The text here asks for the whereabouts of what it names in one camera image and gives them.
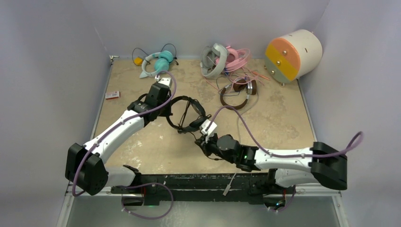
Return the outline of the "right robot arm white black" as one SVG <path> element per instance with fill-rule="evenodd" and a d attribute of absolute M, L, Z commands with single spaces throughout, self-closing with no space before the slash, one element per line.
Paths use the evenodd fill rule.
<path fill-rule="evenodd" d="M 205 156 L 216 155 L 242 171 L 269 170 L 272 176 L 265 185 L 270 192 L 306 183 L 337 191 L 348 187 L 347 156 L 323 142 L 314 142 L 310 148 L 267 149 L 242 145 L 231 135 L 214 134 L 203 135 L 194 143 Z"/>

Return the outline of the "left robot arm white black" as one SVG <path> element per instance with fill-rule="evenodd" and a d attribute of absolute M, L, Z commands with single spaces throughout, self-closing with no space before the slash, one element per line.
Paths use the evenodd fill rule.
<path fill-rule="evenodd" d="M 141 180 L 136 168 L 122 166 L 107 168 L 111 155 L 133 134 L 159 116 L 166 116 L 172 96 L 171 78 L 162 78 L 152 84 L 148 93 L 132 102 L 111 126 L 84 145 L 74 143 L 68 149 L 65 177 L 72 182 L 73 196 L 77 188 L 90 195 L 105 187 L 122 186 L 128 193 L 140 190 Z"/>

